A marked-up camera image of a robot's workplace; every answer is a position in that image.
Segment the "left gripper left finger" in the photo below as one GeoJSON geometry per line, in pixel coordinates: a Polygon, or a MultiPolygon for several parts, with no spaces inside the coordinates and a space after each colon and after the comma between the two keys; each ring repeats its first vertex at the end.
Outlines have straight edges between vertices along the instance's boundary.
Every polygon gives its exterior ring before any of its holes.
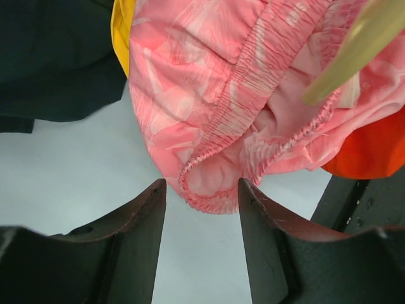
{"type": "Polygon", "coordinates": [[[2,303],[150,303],[166,181],[68,234],[1,227],[2,303]]]}

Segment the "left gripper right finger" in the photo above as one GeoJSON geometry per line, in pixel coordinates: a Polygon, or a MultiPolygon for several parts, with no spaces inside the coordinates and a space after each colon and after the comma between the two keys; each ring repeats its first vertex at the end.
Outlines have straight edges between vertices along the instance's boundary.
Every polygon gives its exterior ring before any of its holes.
{"type": "Polygon", "coordinates": [[[404,229],[345,234],[278,204],[247,179],[239,215],[253,303],[403,303],[404,229]]]}

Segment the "pink patterned shorts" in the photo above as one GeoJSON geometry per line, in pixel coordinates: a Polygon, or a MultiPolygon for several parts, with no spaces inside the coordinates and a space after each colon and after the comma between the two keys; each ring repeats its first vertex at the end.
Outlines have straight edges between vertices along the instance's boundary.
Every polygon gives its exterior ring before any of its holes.
{"type": "Polygon", "coordinates": [[[316,106],[301,99],[364,1],[138,1],[129,89],[146,148],[191,207],[238,209],[241,178],[342,173],[355,134],[404,108],[404,32],[316,106]]]}

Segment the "yellow hanger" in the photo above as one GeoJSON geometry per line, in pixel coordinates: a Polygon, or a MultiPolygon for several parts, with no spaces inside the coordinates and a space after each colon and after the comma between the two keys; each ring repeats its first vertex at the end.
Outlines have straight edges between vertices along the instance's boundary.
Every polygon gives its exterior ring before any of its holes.
{"type": "Polygon", "coordinates": [[[404,30],[404,1],[367,1],[348,30],[336,57],[302,94],[317,105],[376,57],[404,30]]]}

